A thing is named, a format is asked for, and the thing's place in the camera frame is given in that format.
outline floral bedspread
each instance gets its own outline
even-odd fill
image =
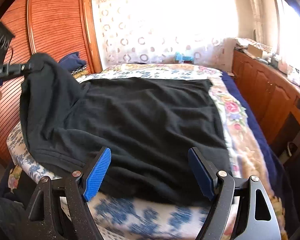
[[[247,125],[245,109],[227,91],[221,80],[221,72],[216,69],[189,64],[123,64],[107,68],[100,74],[80,78],[79,82],[91,79],[113,78],[153,78],[153,79],[210,79],[212,87],[209,94],[214,100],[223,124],[226,146],[229,152],[233,176],[248,178],[260,177],[273,207],[282,234],[284,231],[284,210],[280,199],[271,189],[266,164],[252,131]],[[13,162],[36,182],[42,176],[51,179],[58,177],[37,163],[26,149],[21,124],[18,123],[7,138],[7,145]],[[230,216],[223,238],[229,239],[238,209],[238,199],[231,207]],[[61,201],[64,212],[69,217],[66,199]],[[169,204],[152,203],[140,199],[115,199],[98,193],[89,203],[90,212],[105,240],[124,239],[195,239],[199,233],[210,207],[178,207]]]

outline ribbed blue pad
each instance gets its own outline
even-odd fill
[[[87,202],[98,193],[110,162],[111,151],[109,148],[106,148],[86,180],[86,190],[83,193],[83,197]]]
[[[212,201],[215,197],[213,181],[192,149],[188,151],[188,162],[201,189],[202,194],[205,197],[207,197],[210,201]]]

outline patterned curtain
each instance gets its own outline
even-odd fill
[[[179,52],[194,57],[197,65],[231,69],[232,57],[229,60],[228,54],[232,53],[233,42],[227,38],[238,33],[234,0],[93,3],[96,31],[102,34],[97,40],[104,68],[135,62],[173,63]]]

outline bed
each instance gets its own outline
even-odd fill
[[[189,64],[123,64],[111,66],[100,74],[92,74],[77,80],[85,82],[91,79],[129,77],[210,79],[213,86],[209,95],[217,106],[221,118],[233,176],[241,178],[250,175],[259,176],[276,212],[282,239],[287,237],[285,228],[288,232],[295,230],[298,225],[294,223],[298,220],[294,222],[296,213],[293,197],[283,167],[267,145],[249,106],[227,73]],[[13,162],[36,183],[42,176],[58,178],[37,163],[28,152],[20,123],[8,136],[7,145]],[[69,216],[66,199],[62,199],[61,203],[64,212]],[[115,199],[100,192],[88,206],[104,239],[194,239],[209,212],[209,208],[202,207],[178,207],[136,198]],[[238,199],[235,199],[224,239],[228,239],[231,235],[237,208]]]

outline silver bolt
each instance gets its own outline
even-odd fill
[[[218,171],[220,177],[226,177],[227,173],[225,171]]]
[[[48,176],[43,176],[43,177],[40,179],[40,181],[41,181],[41,182],[47,182],[48,179],[49,179]]]
[[[81,171],[74,171],[72,172],[72,176],[79,177],[81,175]]]
[[[254,182],[258,182],[258,181],[259,181],[259,177],[258,177],[258,176],[255,176],[255,175],[252,175],[252,176],[251,176],[251,179],[252,179]]]

